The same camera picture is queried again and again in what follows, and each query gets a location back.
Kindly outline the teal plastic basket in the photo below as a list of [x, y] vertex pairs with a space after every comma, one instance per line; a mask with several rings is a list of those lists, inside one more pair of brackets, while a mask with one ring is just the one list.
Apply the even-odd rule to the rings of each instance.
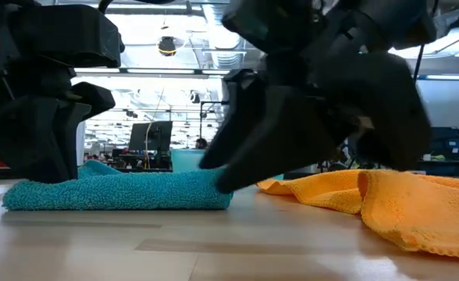
[[204, 150], [175, 149], [171, 150], [173, 174], [171, 178], [177, 183], [210, 183], [223, 171], [223, 167], [215, 169], [201, 169], [200, 161]]

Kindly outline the black background monitor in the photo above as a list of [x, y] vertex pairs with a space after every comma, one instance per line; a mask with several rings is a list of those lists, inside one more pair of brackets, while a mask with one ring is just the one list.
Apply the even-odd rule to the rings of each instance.
[[168, 151], [173, 122], [135, 123], [132, 126], [130, 151]]

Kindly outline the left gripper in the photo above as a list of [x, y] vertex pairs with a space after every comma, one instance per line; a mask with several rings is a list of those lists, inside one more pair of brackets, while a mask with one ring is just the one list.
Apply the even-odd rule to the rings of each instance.
[[[118, 68], [124, 49], [100, 9], [0, 0], [0, 100], [63, 97], [77, 68]], [[109, 89], [88, 82], [72, 91], [79, 103], [25, 97], [0, 105], [0, 162], [40, 183], [76, 179], [79, 123], [116, 103]]]

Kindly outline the black equipment rack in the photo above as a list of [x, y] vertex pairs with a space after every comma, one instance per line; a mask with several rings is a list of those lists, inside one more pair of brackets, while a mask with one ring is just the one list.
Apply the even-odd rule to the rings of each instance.
[[433, 127], [429, 148], [418, 171], [431, 176], [459, 177], [459, 128]]

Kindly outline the black ceiling dome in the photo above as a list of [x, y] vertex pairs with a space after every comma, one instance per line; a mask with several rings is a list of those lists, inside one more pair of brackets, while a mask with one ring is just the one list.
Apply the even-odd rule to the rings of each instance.
[[172, 57], [176, 54], [175, 38], [164, 36], [158, 43], [158, 52], [165, 57]]

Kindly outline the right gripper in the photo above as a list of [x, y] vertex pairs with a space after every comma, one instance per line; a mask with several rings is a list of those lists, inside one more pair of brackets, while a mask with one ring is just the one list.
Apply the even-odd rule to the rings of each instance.
[[264, 115], [235, 146], [216, 182], [228, 194], [332, 156], [359, 133], [358, 152], [397, 170], [411, 168], [430, 138], [411, 70], [391, 48], [432, 40], [426, 0], [231, 0], [222, 22], [265, 53]]

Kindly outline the blue microfiber towel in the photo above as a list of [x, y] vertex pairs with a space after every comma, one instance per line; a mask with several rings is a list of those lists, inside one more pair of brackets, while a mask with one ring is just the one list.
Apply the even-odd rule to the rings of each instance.
[[220, 169], [181, 173], [123, 173], [88, 161], [75, 180], [61, 183], [20, 181], [3, 197], [9, 211], [224, 210], [232, 194], [214, 186]]

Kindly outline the orange microfiber towel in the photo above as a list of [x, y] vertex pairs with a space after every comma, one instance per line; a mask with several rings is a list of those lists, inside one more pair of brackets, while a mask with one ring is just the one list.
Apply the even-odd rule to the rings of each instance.
[[257, 184], [267, 194], [361, 216], [405, 251], [459, 258], [459, 178], [385, 169], [346, 169]]

